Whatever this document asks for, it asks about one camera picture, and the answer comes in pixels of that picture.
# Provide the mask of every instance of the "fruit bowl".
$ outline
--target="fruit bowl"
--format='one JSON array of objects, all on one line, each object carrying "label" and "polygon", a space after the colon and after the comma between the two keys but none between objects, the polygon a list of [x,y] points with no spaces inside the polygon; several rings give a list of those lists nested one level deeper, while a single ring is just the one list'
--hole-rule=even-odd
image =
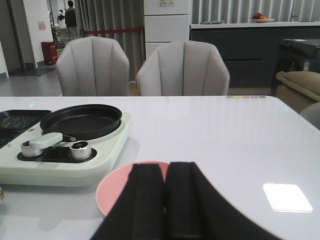
[{"label": "fruit bowl", "polygon": [[252,19],[255,23],[270,23],[273,22],[274,19]]}]

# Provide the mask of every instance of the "white wall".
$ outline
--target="white wall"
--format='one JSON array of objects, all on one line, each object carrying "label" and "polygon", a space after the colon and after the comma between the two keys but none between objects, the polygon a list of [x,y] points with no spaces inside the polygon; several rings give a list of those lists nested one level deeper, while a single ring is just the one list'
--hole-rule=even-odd
[{"label": "white wall", "polygon": [[0,74],[5,73],[7,77],[9,77],[8,72],[7,72],[7,65],[6,65],[6,60],[4,53],[2,51],[2,46],[0,42]]},{"label": "white wall", "polygon": [[[52,41],[47,3],[44,0],[23,0],[26,20],[32,43],[35,62],[44,60],[41,42]],[[39,30],[38,22],[45,22],[46,30]]]}]

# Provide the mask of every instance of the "person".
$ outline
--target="person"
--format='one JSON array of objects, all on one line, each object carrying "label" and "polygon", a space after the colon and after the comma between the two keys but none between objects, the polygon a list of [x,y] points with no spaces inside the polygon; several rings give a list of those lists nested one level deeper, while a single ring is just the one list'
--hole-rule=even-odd
[{"label": "person", "polygon": [[58,15],[58,24],[60,25],[60,27],[64,26],[64,12],[62,11],[62,9],[59,10],[59,15]]},{"label": "person", "polygon": [[65,10],[64,21],[66,27],[69,29],[70,39],[74,40],[78,38],[76,10],[74,9],[74,2],[68,1],[69,8]]}]

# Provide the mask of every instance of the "chair backrest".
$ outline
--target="chair backrest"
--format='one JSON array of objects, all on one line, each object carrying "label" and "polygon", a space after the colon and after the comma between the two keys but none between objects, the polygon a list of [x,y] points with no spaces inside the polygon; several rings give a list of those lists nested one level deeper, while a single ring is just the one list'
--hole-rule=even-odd
[{"label": "chair backrest", "polygon": [[137,74],[141,96],[224,96],[229,81],[217,48],[190,40],[159,46]]},{"label": "chair backrest", "polygon": [[129,60],[114,39],[72,40],[55,66],[63,96],[129,95]]},{"label": "chair backrest", "polygon": [[320,102],[307,106],[300,115],[320,130]]}]

